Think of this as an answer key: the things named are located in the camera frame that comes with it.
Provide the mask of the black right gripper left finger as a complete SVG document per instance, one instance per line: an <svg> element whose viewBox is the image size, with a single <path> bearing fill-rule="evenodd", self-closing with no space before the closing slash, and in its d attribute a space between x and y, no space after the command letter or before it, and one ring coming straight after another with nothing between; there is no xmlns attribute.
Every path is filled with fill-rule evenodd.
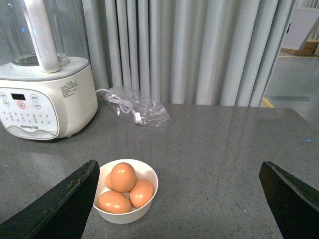
<svg viewBox="0 0 319 239"><path fill-rule="evenodd" d="M91 212L100 167L89 160L0 225L2 239L80 239Z"/></svg>

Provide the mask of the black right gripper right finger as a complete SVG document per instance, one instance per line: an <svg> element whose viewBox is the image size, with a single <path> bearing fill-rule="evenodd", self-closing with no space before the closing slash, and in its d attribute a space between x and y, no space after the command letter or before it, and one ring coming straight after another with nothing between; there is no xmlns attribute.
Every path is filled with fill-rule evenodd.
<svg viewBox="0 0 319 239"><path fill-rule="evenodd" d="M259 179L277 226L285 239L319 237L319 192L271 161Z"/></svg>

